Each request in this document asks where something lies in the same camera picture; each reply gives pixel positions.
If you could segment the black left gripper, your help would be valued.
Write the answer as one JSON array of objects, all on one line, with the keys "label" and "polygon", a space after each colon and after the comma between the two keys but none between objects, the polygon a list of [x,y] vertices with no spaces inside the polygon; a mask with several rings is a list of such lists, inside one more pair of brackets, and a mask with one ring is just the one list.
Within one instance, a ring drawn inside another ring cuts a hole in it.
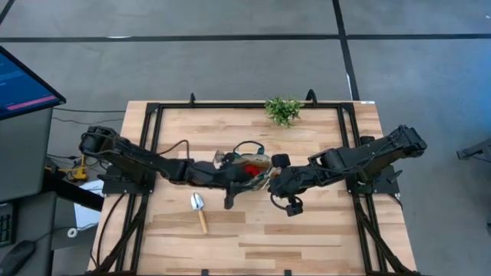
[{"label": "black left gripper", "polygon": [[244,162],[238,153],[225,153],[222,166],[218,169],[225,173],[226,178],[226,197],[224,208],[231,209],[234,206],[234,199],[246,190],[245,182],[249,180],[249,174],[243,169]]}]

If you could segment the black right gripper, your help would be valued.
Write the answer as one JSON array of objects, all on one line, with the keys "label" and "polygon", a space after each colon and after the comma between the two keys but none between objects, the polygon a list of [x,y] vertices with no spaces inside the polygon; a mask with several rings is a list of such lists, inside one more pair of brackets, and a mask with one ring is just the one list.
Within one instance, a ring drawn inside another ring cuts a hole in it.
[{"label": "black right gripper", "polygon": [[[279,169],[279,173],[269,181],[270,201],[276,208],[286,211],[288,217],[302,214],[303,201],[298,195],[304,193],[306,188],[302,188],[297,167],[291,167],[289,156],[284,153],[273,155],[272,165],[274,169]],[[286,198],[288,204],[279,205],[275,198]]]}]

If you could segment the cream green gardening bag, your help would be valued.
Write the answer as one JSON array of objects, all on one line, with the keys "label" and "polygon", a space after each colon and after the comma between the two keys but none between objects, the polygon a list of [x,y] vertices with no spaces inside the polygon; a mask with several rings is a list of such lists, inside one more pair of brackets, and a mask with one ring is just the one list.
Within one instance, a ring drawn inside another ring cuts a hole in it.
[{"label": "cream green gardening bag", "polygon": [[[239,147],[245,144],[254,144],[258,146],[256,153],[239,153]],[[258,191],[265,189],[269,186],[270,180],[278,176],[281,172],[280,168],[273,166],[272,158],[265,155],[265,147],[254,140],[242,141],[233,148],[231,153],[238,153],[240,155],[240,159],[244,162],[243,167],[246,165],[255,165],[260,166],[263,169],[262,173],[256,177],[252,177],[245,183],[245,187],[248,190]]]}]

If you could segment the silver trowel wooden handle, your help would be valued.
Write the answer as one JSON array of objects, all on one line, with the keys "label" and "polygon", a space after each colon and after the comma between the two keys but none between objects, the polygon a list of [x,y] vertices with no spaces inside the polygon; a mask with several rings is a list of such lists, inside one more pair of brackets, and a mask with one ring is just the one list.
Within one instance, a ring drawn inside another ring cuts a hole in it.
[{"label": "silver trowel wooden handle", "polygon": [[194,192],[191,195],[191,206],[193,207],[193,209],[195,211],[198,212],[198,216],[199,216],[200,224],[201,224],[202,229],[203,229],[203,233],[207,234],[209,232],[209,230],[208,230],[208,225],[206,222],[206,217],[205,217],[205,214],[203,211],[204,202],[203,202],[203,199],[201,198],[201,196],[196,192]]}]

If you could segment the green potted plant white pot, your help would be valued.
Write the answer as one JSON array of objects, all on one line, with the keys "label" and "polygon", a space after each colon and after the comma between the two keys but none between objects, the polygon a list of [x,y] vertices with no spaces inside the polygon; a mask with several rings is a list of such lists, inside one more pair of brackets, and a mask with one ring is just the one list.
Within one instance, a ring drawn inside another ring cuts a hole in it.
[{"label": "green potted plant white pot", "polygon": [[264,105],[268,118],[280,127],[292,127],[293,121],[300,118],[303,106],[299,100],[283,100],[280,97],[267,100]]}]

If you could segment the white paper sheet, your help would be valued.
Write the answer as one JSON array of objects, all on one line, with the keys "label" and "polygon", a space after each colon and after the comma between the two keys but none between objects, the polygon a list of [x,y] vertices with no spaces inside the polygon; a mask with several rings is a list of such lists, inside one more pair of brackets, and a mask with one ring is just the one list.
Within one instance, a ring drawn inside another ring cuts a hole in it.
[{"label": "white paper sheet", "polygon": [[[91,182],[86,182],[81,186],[82,189],[103,196],[102,190],[104,183],[102,180],[95,180]],[[75,221],[78,231],[83,231],[87,228],[95,226],[100,221],[101,212],[89,209],[88,207],[83,207],[80,204],[74,203],[74,214]]]}]

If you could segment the yellow clamp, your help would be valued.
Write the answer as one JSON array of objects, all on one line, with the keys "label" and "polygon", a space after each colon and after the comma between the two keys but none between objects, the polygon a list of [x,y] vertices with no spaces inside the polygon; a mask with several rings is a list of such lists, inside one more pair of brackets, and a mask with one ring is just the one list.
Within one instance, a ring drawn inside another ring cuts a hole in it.
[{"label": "yellow clamp", "polygon": [[87,167],[85,162],[85,156],[82,155],[80,160],[74,164],[74,168],[71,172],[72,178],[74,181],[87,181]]}]

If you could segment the black desk leg bar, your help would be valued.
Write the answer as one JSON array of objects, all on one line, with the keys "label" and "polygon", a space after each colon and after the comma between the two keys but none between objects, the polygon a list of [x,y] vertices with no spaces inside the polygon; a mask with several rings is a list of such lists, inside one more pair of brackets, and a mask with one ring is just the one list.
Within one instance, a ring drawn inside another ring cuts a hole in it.
[{"label": "black desk leg bar", "polygon": [[43,176],[42,192],[55,192],[63,199],[99,212],[104,204],[103,196],[59,179],[49,172],[46,172]]}]

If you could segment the black floor stand foot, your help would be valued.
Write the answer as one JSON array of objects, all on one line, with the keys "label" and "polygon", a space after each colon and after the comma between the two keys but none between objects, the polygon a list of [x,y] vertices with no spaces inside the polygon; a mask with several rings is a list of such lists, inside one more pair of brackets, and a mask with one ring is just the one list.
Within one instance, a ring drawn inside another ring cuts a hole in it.
[{"label": "black floor stand foot", "polygon": [[491,138],[456,152],[458,159],[478,159],[491,163]]}]

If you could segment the grey desk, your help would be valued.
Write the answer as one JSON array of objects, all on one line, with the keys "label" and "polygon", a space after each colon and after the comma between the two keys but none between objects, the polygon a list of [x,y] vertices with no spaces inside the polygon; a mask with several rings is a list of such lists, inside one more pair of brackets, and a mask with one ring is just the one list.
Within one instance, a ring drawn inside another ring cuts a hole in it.
[{"label": "grey desk", "polygon": [[[13,245],[0,248],[0,261],[19,242],[29,240],[35,243],[35,253],[15,276],[51,276],[54,257],[53,237],[62,237],[66,240],[74,239],[69,238],[67,232],[70,228],[77,228],[76,223],[65,226],[54,223],[57,204],[60,201],[64,202],[71,211],[74,210],[73,202],[69,203],[55,192],[46,192],[13,201],[15,207],[15,242]],[[78,231],[76,237],[82,236],[82,232]]]}]

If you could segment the monitor with blue screen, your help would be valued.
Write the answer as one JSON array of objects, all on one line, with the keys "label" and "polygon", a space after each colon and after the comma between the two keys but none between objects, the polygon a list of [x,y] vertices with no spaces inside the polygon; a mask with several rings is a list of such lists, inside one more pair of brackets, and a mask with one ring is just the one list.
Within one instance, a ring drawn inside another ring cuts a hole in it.
[{"label": "monitor with blue screen", "polygon": [[0,120],[66,102],[64,96],[0,46]]}]

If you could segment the black computer mouse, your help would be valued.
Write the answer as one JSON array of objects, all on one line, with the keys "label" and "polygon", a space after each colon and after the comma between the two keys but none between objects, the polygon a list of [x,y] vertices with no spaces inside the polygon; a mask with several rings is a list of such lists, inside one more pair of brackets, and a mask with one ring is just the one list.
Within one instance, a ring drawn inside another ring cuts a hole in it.
[{"label": "black computer mouse", "polygon": [[0,276],[15,276],[34,253],[35,243],[33,241],[19,242],[0,261]]}]

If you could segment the dark keyboard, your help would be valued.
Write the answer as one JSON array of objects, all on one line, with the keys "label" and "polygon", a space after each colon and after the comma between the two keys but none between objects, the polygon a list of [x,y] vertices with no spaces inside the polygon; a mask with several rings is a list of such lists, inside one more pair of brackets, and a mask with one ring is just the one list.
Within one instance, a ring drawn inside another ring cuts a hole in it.
[{"label": "dark keyboard", "polygon": [[15,223],[12,214],[0,215],[0,247],[15,242]]}]

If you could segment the black metal table frame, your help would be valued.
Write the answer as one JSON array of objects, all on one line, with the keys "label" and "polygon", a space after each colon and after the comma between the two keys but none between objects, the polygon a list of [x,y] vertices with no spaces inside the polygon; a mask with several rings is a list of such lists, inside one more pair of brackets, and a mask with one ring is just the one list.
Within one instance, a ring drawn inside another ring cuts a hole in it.
[{"label": "black metal table frame", "polygon": [[[374,106],[317,101],[309,94],[292,127],[275,125],[262,101],[131,102],[119,136],[165,158],[213,163],[246,140],[265,155],[288,154],[293,166],[338,147],[380,139]],[[288,217],[270,201],[268,187],[239,193],[224,208],[226,191],[175,185],[157,172],[135,183],[109,163],[91,276],[148,275],[367,275],[420,276],[402,212],[383,199],[381,184],[353,176],[298,197],[303,213]],[[203,233],[191,195],[198,193],[209,232]]]}]

